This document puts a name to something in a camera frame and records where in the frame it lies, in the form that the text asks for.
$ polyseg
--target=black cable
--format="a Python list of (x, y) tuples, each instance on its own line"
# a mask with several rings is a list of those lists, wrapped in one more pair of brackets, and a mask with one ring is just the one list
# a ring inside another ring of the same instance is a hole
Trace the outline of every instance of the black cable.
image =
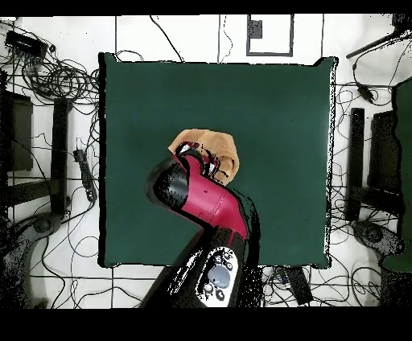
[(49, 272), (52, 273), (53, 275), (55, 275), (56, 277), (58, 277), (59, 279), (61, 279), (63, 281), (63, 288), (61, 289), (61, 291), (59, 292), (59, 294), (56, 296), (55, 300), (53, 301), (52, 305), (51, 305), (51, 309), (54, 309), (54, 306), (57, 302), (57, 299), (59, 298), (59, 296), (63, 293), (64, 288), (66, 287), (66, 281), (64, 280), (64, 278), (62, 278), (60, 275), (58, 275), (57, 273), (55, 273), (54, 271), (51, 271), (46, 263), (44, 262), (44, 255), (47, 251), (47, 247), (48, 247), (48, 243), (49, 243), (49, 239), (48, 236), (46, 237), (46, 247), (43, 250), (43, 254), (42, 254), (42, 258), (41, 258), (41, 262), (43, 264), (43, 267)]
[(15, 141), (15, 140), (11, 140), (11, 141), (12, 141), (13, 143), (18, 144), (19, 146), (21, 146), (23, 149), (27, 150), (27, 151), (31, 154), (31, 156), (33, 157), (33, 159), (34, 159), (35, 162), (37, 163), (37, 167), (39, 168), (40, 173), (42, 174), (42, 176), (43, 176), (43, 178), (44, 178), (44, 181), (45, 181), (46, 184), (47, 184), (48, 194), (49, 194), (50, 196), (52, 196), (52, 190), (50, 189), (50, 184), (48, 183), (48, 180), (47, 180), (47, 178), (46, 178), (46, 175), (44, 174), (43, 169), (42, 169), (42, 167), (40, 166), (40, 163), (39, 163), (39, 160), (37, 159), (37, 157), (35, 157), (35, 155), (31, 152), (31, 150), (29, 150), (25, 145), (22, 145), (21, 143)]
[(359, 301), (359, 298), (357, 297), (357, 295), (356, 295), (356, 293), (355, 293), (355, 286), (354, 286), (354, 284), (355, 284), (355, 279), (354, 279), (354, 277), (355, 277), (355, 274), (356, 274), (359, 270), (362, 270), (362, 269), (367, 269), (367, 270), (373, 271), (374, 273), (377, 273), (379, 276), (381, 276), (381, 273), (379, 273), (376, 269), (371, 268), (370, 266), (361, 266), (361, 267), (355, 269), (355, 270), (352, 272), (352, 275), (351, 275), (351, 277), (350, 277), (351, 286), (352, 286), (352, 292), (353, 292), (353, 296), (354, 296), (354, 298), (356, 299), (356, 302), (359, 304), (359, 306), (362, 306), (362, 304), (361, 304), (361, 302)]
[(151, 15), (150, 16), (150, 20), (153, 22), (154, 25), (156, 25), (159, 30), (163, 33), (163, 35), (166, 37), (167, 41), (169, 42), (169, 44), (171, 45), (171, 48), (173, 48), (173, 50), (176, 52), (176, 55), (179, 57), (180, 62), (184, 62), (182, 56), (177, 52), (177, 50), (175, 49), (175, 47), (173, 46), (173, 44), (171, 43), (171, 40), (169, 39), (169, 37), (167, 36), (166, 32), (161, 28), (161, 26), (153, 19), (153, 17)]
[[(387, 43), (383, 43), (382, 45), (379, 45), (379, 46), (377, 46), (377, 47), (375, 47), (375, 48), (372, 48), (372, 49), (370, 49), (370, 50), (367, 50), (366, 52), (364, 52), (364, 53), (362, 53), (361, 55), (359, 55), (359, 56), (356, 58), (355, 63), (354, 63), (353, 66), (352, 66), (353, 79), (355, 80), (355, 83), (356, 83), (356, 85), (358, 86), (358, 89), (360, 88), (360, 89), (363, 89), (363, 92), (368, 92), (368, 88), (369, 88), (368, 86), (360, 83), (360, 82), (357, 80), (357, 78), (356, 78), (356, 73), (355, 73), (355, 71), (356, 71), (357, 63), (358, 63), (358, 61), (359, 61), (359, 59), (360, 59), (361, 57), (363, 57), (364, 55), (369, 54), (370, 52), (376, 51), (376, 50), (378, 50), (378, 49), (382, 49), (383, 47), (387, 47), (387, 46), (389, 46), (389, 45), (392, 45), (392, 44), (394, 44), (394, 43), (398, 43), (398, 42), (400, 42), (400, 41), (402, 41), (402, 40), (406, 40), (406, 39), (409, 39), (409, 38), (411, 38), (411, 37), (412, 37), (412, 35), (407, 35), (406, 37), (403, 37), (403, 38), (392, 39), (392, 40), (390, 40), (390, 41), (387, 42)], [(403, 55), (405, 54), (407, 48), (411, 45), (411, 43), (412, 43), (412, 39), (409, 41), (409, 43), (408, 43), (408, 44), (406, 45), (406, 47), (405, 47), (405, 50), (403, 50), (402, 54), (399, 56), (398, 63), (397, 63), (397, 65), (396, 65), (395, 71), (393, 72), (392, 78), (390, 79), (390, 82), (389, 82), (388, 86), (386, 87), (389, 94), (392, 94), (391, 84), (392, 84), (393, 78), (394, 78), (395, 75), (396, 75), (396, 72), (398, 71), (398, 66), (399, 66), (399, 64), (400, 64), (400, 62), (401, 62), (401, 59), (402, 59)], [(392, 99), (390, 99), (389, 101), (387, 101), (387, 102), (384, 103), (384, 104), (377, 104), (377, 103), (375, 103), (374, 101), (372, 101), (372, 99), (373, 99), (373, 98), (371, 98), (369, 102), (370, 102), (372, 105), (376, 105), (376, 106), (385, 106), (385, 105), (389, 104), (389, 103), (392, 101)]]

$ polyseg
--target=green mat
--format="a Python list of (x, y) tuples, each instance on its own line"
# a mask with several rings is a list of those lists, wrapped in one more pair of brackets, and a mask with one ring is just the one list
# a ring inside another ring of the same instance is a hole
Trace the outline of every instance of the green mat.
[(328, 129), (336, 59), (315, 66), (121, 63), (100, 54), (99, 62), (106, 134), (100, 264), (169, 265), (198, 231), (150, 203), (144, 191), (147, 175), (170, 156), (175, 137), (198, 128), (233, 136), (240, 169), (229, 186), (256, 205), (260, 264), (328, 267)]
[(393, 88), (393, 109), (398, 118), (395, 133), (401, 143), (401, 181), (405, 202), (405, 214), (398, 224), (398, 231), (405, 243), (405, 251), (398, 256), (387, 257), (385, 268), (412, 273), (412, 78)]

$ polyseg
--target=control button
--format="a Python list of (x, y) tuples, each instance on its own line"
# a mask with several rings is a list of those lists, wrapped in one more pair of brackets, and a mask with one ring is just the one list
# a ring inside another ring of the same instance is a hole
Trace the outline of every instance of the control button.
[(223, 301), (223, 300), (225, 299), (225, 295), (223, 294), (223, 291), (222, 291), (222, 290), (218, 290), (218, 291), (216, 292), (216, 298), (217, 298), (219, 301)]
[(210, 283), (204, 285), (204, 292), (211, 294), (213, 292), (213, 286)]
[(208, 279), (213, 285), (224, 289), (229, 286), (230, 273), (224, 266), (216, 265), (208, 272)]

